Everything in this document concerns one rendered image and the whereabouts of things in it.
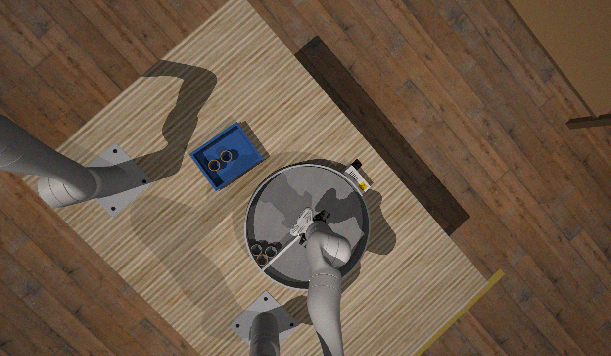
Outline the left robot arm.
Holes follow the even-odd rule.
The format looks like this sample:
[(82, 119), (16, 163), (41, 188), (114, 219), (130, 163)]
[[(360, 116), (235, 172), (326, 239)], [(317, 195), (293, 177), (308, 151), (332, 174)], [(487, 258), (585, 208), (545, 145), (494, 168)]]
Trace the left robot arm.
[(117, 194), (129, 183), (124, 169), (116, 166), (84, 167), (1, 114), (0, 169), (41, 176), (39, 196), (57, 208)]

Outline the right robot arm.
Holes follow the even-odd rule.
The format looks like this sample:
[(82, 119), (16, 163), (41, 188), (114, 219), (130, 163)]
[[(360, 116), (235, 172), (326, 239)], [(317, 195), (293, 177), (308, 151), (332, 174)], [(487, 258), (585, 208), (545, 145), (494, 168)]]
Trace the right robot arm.
[[(350, 241), (333, 232), (323, 221), (313, 221), (314, 210), (307, 207), (299, 214), (289, 232), (305, 233), (310, 271), (307, 307), (318, 334), (324, 356), (344, 356), (340, 321), (342, 276), (335, 268), (351, 256)], [(280, 356), (278, 322), (274, 315), (258, 314), (249, 330), (249, 356)], [(262, 353), (264, 354), (262, 354)]]

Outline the blue open crate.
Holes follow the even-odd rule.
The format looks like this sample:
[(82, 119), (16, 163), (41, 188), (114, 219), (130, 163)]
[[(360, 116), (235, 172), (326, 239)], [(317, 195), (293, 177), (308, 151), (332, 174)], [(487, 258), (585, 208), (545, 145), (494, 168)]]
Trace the blue open crate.
[[(224, 162), (220, 159), (223, 151), (232, 152), (232, 161)], [(189, 155), (215, 191), (263, 159), (237, 122)], [(212, 160), (219, 160), (222, 164), (219, 171), (209, 169), (208, 164)]]

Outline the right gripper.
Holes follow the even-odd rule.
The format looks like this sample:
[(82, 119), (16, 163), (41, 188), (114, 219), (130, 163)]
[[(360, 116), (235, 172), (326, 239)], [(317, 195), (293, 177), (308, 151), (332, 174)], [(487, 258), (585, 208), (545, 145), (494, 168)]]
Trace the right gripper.
[[(319, 212), (318, 215), (315, 216), (315, 219), (313, 219), (313, 221), (323, 221), (326, 223), (327, 218), (330, 217), (330, 214), (328, 212), (326, 212), (325, 210)], [(299, 242), (299, 245), (304, 246), (305, 248), (307, 248), (307, 239), (305, 237), (305, 233), (303, 233), (302, 238)]]

